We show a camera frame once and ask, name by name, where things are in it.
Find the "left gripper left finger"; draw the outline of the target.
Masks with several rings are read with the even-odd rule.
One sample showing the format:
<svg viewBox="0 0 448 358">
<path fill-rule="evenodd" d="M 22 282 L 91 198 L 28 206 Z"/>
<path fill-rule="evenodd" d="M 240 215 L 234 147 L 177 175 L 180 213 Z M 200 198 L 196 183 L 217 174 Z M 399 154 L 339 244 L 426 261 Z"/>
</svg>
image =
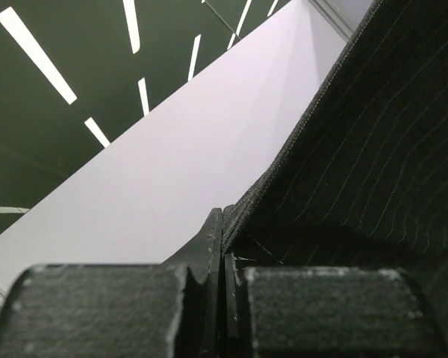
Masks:
<svg viewBox="0 0 448 358">
<path fill-rule="evenodd" d="M 161 264 L 35 265 L 0 310 L 0 357 L 217 357 L 223 212 Z"/>
</svg>

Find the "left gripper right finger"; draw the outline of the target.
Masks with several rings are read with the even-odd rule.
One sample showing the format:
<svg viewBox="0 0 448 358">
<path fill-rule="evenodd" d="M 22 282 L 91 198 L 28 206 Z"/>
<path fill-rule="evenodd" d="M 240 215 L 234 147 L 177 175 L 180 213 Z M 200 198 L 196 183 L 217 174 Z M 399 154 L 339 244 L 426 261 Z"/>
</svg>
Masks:
<svg viewBox="0 0 448 358">
<path fill-rule="evenodd" d="M 224 259 L 229 357 L 448 357 L 418 282 L 401 269 L 259 266 Z"/>
</svg>

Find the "dark pinstriped long sleeve shirt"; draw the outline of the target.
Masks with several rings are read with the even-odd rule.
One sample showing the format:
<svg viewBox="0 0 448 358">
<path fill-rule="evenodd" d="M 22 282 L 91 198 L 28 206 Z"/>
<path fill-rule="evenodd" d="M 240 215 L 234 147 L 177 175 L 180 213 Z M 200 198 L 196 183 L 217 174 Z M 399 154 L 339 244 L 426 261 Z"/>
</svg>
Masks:
<svg viewBox="0 0 448 358">
<path fill-rule="evenodd" d="M 448 344 L 448 1 L 375 1 L 271 166 L 225 209 L 258 264 L 401 268 Z"/>
</svg>

